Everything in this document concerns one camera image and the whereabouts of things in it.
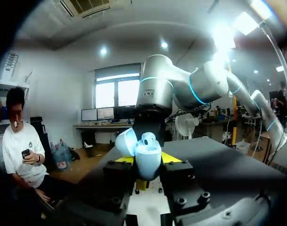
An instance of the person in background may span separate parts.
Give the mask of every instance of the person in background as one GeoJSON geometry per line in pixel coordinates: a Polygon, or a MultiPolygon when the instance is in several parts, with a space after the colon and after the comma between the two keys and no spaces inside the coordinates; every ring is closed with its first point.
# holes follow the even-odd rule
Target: person in background
{"type": "Polygon", "coordinates": [[[45,151],[35,128],[22,121],[25,105],[24,91],[17,87],[7,94],[6,107],[10,125],[3,135],[3,158],[6,172],[19,187],[19,194],[26,216],[41,218],[39,195],[45,202],[62,200],[75,186],[67,181],[49,176],[45,161],[45,151]],[[22,151],[29,150],[23,158],[22,151]]]}
{"type": "Polygon", "coordinates": [[[278,119],[283,127],[286,127],[287,116],[287,99],[286,99],[286,84],[284,81],[280,83],[280,91],[277,98],[273,101],[275,108],[278,109],[278,119]]]}

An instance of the computer monitor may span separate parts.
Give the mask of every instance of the computer monitor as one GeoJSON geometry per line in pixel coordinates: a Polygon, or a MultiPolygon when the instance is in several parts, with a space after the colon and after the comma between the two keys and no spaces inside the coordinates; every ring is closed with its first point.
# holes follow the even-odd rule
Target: computer monitor
{"type": "Polygon", "coordinates": [[[114,108],[113,107],[98,108],[97,119],[98,120],[114,119],[114,108]]]}
{"type": "Polygon", "coordinates": [[[135,105],[117,108],[117,119],[133,119],[135,116],[135,105]]]}
{"type": "Polygon", "coordinates": [[[96,120],[97,120],[97,109],[82,110],[82,121],[96,121],[96,120]]]}

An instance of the water bottle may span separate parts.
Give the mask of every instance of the water bottle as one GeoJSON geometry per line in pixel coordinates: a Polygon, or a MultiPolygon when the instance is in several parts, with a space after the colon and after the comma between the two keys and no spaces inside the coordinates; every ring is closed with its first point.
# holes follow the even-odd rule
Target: water bottle
{"type": "Polygon", "coordinates": [[[54,160],[59,170],[64,171],[67,169],[65,153],[62,152],[61,149],[59,149],[58,145],[55,145],[54,160]]]}
{"type": "Polygon", "coordinates": [[[60,139],[59,142],[60,142],[60,148],[62,149],[62,152],[65,155],[66,163],[69,165],[72,162],[70,149],[67,145],[64,145],[63,139],[60,139]]]}
{"type": "Polygon", "coordinates": [[[52,142],[50,142],[50,150],[51,150],[51,154],[54,156],[54,154],[55,154],[55,147],[53,146],[52,142]]]}

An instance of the robotic arm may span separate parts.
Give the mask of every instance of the robotic arm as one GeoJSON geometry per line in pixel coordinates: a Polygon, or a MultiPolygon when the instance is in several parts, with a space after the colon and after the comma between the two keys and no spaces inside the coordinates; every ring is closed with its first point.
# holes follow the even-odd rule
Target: robotic arm
{"type": "Polygon", "coordinates": [[[287,133],[263,94],[256,90],[250,96],[243,83],[215,61],[206,62],[189,73],[174,66],[164,55],[150,56],[140,79],[136,109],[146,120],[151,112],[153,117],[156,114],[162,119],[171,114],[172,100],[180,109],[190,110],[227,95],[229,90],[251,116],[261,111],[272,147],[280,149],[287,140],[287,133]]]}

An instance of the yellow tape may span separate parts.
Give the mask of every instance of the yellow tape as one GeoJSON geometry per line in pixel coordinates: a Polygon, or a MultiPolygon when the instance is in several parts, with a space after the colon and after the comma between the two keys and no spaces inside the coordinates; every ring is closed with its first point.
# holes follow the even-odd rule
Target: yellow tape
{"type": "Polygon", "coordinates": [[[117,159],[115,161],[118,161],[118,162],[126,161],[126,162],[130,162],[133,165],[134,157],[123,157],[123,158],[117,159]]]}
{"type": "Polygon", "coordinates": [[[173,162],[181,162],[182,161],[182,160],[177,159],[175,157],[172,157],[171,155],[164,153],[164,152],[162,152],[161,155],[162,155],[163,164],[169,163],[171,161],[173,161],[173,162]]]}

